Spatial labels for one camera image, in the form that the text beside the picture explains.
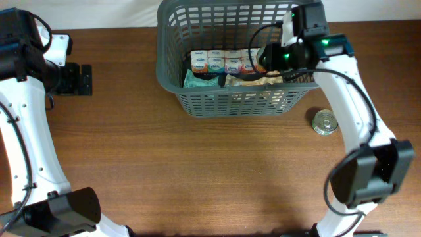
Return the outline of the teal snack wrapper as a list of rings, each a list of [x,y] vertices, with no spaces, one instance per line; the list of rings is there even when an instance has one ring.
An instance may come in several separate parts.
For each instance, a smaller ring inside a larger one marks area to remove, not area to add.
[[[187,70],[184,78],[183,89],[186,88],[204,88],[204,87],[215,87],[219,86],[219,76],[217,75],[205,75],[205,79],[196,77],[192,70]],[[211,99],[214,100],[214,95],[186,95],[182,94],[183,97],[190,97],[192,99]]]

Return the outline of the white tissue pack strip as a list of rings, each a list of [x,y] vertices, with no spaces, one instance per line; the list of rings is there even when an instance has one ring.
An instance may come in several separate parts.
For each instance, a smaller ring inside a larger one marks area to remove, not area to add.
[[[258,73],[265,73],[258,64],[258,51],[259,48],[191,51],[191,70],[200,74],[253,74],[255,68]]]

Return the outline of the grey plastic basket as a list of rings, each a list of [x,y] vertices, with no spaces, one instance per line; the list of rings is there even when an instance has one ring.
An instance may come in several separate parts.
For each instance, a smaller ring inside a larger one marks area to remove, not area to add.
[[[156,75],[160,85],[175,94],[184,111],[194,117],[280,115],[308,91],[318,88],[309,75],[292,76],[283,84],[185,88],[184,81],[195,50],[240,50],[249,43],[264,47],[281,40],[279,29],[265,29],[291,9],[308,4],[294,1],[166,0],[158,8]]]

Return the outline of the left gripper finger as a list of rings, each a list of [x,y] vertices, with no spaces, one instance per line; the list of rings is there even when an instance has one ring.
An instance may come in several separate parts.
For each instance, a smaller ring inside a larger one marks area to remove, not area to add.
[[[79,79],[80,79],[80,66],[77,63],[66,64],[67,72],[67,92],[72,95],[79,95]]]
[[[91,65],[81,66],[81,95],[92,95],[92,67]]]

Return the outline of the tan paper bag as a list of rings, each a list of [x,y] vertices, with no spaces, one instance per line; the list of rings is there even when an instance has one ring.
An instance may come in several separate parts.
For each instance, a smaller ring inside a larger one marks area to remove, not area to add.
[[[283,84],[284,80],[281,76],[274,78],[269,78],[267,76],[258,76],[254,74],[243,75],[243,79],[239,76],[227,75],[224,87],[241,87],[241,86],[273,86],[278,84]],[[280,90],[279,92],[246,92],[245,94],[234,94],[232,99],[234,101],[251,101],[253,98],[256,100],[267,100],[271,103],[278,104],[284,95],[284,91]]]

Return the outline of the tin can green label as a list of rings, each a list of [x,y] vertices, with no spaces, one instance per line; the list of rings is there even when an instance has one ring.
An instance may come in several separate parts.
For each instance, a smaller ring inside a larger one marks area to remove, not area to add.
[[[318,111],[312,119],[311,125],[313,130],[322,136],[332,134],[339,126],[334,113],[327,109]]]

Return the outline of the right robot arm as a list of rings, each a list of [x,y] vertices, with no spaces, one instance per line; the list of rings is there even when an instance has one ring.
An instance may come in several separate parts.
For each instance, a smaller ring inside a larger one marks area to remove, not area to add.
[[[331,34],[324,6],[310,1],[277,22],[282,40],[259,51],[259,64],[276,76],[311,74],[341,129],[345,157],[324,183],[328,207],[310,236],[353,236],[369,212],[396,194],[414,159],[412,144],[399,141],[376,111],[343,34]]]

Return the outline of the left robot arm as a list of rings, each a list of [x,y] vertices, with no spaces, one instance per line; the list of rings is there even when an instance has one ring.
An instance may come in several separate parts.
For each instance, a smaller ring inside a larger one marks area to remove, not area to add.
[[[90,65],[69,63],[72,39],[39,16],[1,11],[1,136],[13,210],[1,232],[15,236],[132,236],[107,218],[93,188],[73,190],[55,151],[47,112],[55,95],[91,95]]]

